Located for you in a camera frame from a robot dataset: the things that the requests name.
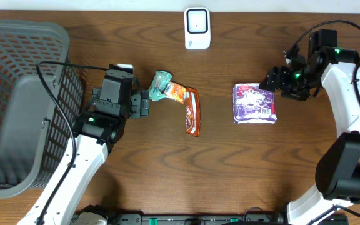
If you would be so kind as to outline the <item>green snack packet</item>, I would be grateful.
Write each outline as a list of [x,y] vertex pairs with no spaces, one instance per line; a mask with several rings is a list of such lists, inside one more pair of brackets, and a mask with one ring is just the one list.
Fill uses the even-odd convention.
[[148,89],[150,100],[159,101],[166,98],[166,95],[163,92],[172,77],[173,76],[170,72],[161,70],[155,71],[154,79]]

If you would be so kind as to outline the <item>small orange snack packet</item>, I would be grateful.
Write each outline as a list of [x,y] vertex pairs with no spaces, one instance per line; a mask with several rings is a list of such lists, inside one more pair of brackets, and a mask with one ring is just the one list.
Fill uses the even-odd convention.
[[165,90],[163,91],[163,94],[167,98],[183,104],[185,100],[186,87],[181,84],[169,81]]

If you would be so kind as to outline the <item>red purple tissue pack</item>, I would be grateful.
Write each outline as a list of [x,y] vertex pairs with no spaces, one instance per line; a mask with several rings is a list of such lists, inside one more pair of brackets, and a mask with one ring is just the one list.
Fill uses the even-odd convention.
[[274,124],[277,121],[274,93],[259,89],[259,83],[235,84],[232,97],[236,124]]

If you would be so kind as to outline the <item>long orange red snack bag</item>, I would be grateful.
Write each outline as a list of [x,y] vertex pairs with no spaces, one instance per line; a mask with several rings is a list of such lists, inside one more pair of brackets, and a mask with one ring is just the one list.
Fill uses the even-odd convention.
[[186,132],[198,137],[201,128],[201,107],[196,89],[186,88]]

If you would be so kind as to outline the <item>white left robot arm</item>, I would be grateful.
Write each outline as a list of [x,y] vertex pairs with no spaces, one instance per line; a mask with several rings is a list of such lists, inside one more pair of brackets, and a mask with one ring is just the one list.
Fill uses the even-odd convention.
[[20,224],[107,224],[108,219],[76,208],[91,179],[122,138],[129,118],[148,116],[148,92],[130,64],[110,65],[90,104],[70,125],[70,143],[44,191]]

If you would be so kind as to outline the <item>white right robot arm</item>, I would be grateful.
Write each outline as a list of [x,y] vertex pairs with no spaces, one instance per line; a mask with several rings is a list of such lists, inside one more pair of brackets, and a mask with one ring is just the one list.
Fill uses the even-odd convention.
[[286,208],[288,224],[319,224],[342,209],[360,204],[360,56],[338,46],[335,30],[309,37],[308,57],[295,44],[287,64],[268,72],[260,89],[306,101],[324,89],[336,122],[337,139],[316,166],[315,183]]

